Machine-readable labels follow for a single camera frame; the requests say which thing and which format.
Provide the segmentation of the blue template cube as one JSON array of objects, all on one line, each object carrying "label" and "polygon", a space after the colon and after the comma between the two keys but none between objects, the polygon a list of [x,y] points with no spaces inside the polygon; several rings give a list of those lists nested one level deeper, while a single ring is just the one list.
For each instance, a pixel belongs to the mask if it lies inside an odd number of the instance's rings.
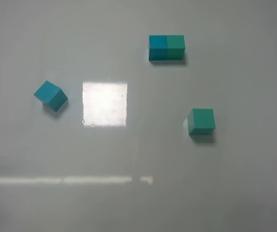
[{"label": "blue template cube", "polygon": [[149,61],[166,60],[167,37],[166,35],[149,36]]}]

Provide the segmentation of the green template cube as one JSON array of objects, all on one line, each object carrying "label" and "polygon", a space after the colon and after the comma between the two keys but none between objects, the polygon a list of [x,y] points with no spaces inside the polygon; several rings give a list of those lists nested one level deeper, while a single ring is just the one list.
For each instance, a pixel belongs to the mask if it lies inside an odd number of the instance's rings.
[{"label": "green template cube", "polygon": [[185,52],[183,35],[167,35],[167,60],[182,60]]}]

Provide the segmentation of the loose blue cube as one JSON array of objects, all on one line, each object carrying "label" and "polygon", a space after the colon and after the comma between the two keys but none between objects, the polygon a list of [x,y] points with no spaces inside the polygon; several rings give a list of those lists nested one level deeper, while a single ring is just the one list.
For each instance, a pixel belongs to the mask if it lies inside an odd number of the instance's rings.
[{"label": "loose blue cube", "polygon": [[34,96],[54,112],[57,112],[68,100],[64,91],[49,81],[45,81],[34,93]]}]

